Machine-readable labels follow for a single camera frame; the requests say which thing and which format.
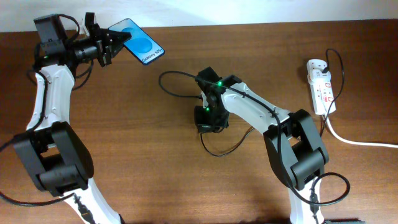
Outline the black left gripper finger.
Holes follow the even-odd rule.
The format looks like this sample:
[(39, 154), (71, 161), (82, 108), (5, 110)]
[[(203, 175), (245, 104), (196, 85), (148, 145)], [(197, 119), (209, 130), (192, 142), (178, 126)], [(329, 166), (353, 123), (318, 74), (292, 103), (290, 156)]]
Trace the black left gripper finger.
[(115, 30), (109, 30), (109, 43), (113, 47), (122, 47), (125, 42), (131, 39), (130, 32), (121, 32)]
[(104, 48), (104, 62), (111, 62), (121, 50), (123, 49), (123, 44), (118, 45), (107, 45)]

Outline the blue screen Galaxy smartphone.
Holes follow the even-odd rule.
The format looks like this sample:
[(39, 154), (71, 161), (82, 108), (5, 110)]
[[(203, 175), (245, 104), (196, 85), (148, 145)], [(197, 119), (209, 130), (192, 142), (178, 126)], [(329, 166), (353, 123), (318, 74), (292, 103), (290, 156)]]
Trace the blue screen Galaxy smartphone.
[(119, 21), (108, 29), (131, 34), (124, 46), (143, 65), (152, 63), (165, 53), (165, 50), (130, 18)]

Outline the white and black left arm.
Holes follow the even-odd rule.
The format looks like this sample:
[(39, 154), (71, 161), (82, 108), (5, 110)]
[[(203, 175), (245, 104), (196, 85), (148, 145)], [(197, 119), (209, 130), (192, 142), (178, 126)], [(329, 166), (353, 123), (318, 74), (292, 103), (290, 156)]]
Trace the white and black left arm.
[(34, 19), (40, 37), (32, 66), (35, 106), (26, 131), (15, 136), (13, 146), (34, 185), (69, 204), (84, 223), (124, 223), (96, 186), (90, 152), (70, 126), (70, 98), (77, 88), (77, 67), (95, 60), (102, 67), (111, 64), (131, 35), (102, 29), (88, 12), (87, 36), (68, 37), (61, 17)]

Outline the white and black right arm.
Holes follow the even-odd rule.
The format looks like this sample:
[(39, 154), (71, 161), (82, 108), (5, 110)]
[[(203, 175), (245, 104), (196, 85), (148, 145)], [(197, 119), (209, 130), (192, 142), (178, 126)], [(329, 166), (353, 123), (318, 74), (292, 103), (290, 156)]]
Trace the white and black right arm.
[(198, 132), (222, 132), (231, 114), (245, 120), (263, 135), (272, 171), (288, 188), (290, 222), (323, 223), (320, 181), (329, 155), (309, 113), (274, 106), (238, 77), (221, 78), (210, 67), (195, 81), (203, 102), (194, 110)]

